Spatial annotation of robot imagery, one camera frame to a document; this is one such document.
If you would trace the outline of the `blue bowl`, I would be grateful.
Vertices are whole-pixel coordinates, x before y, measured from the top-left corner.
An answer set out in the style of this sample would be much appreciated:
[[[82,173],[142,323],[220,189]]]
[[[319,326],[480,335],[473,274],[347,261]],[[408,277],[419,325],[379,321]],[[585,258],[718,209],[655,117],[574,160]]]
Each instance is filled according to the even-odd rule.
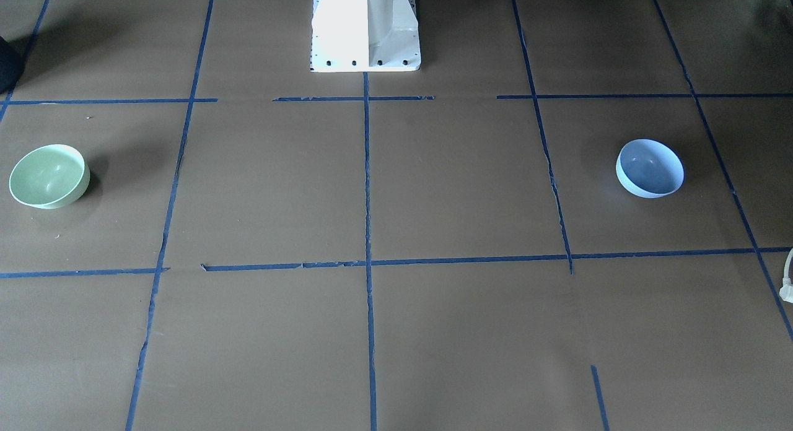
[[[685,182],[685,169],[676,152],[652,139],[626,143],[616,158],[615,172],[626,191],[643,199],[669,196]]]

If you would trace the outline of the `green bowl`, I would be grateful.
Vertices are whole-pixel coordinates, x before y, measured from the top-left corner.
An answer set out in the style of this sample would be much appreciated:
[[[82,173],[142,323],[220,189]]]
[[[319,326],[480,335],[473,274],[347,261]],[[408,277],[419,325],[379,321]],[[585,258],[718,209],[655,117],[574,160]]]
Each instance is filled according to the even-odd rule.
[[[68,145],[34,149],[9,175],[9,192],[20,204],[56,210],[76,202],[90,183],[90,168],[81,152]]]

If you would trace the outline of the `dark object at edge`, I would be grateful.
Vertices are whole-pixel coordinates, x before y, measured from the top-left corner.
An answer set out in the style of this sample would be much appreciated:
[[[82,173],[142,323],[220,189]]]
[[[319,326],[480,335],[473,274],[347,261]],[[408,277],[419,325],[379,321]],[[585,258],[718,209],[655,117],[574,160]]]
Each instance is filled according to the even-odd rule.
[[[1,38],[0,61],[0,88],[3,93],[11,89],[22,76],[24,72],[24,61],[15,48],[3,38]]]

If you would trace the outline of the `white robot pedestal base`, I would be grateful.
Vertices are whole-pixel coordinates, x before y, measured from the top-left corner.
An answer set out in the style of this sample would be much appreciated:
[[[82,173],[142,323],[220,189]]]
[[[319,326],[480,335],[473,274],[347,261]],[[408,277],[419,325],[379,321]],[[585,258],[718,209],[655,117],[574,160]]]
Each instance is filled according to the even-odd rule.
[[[313,0],[311,27],[312,72],[421,67],[416,0]]]

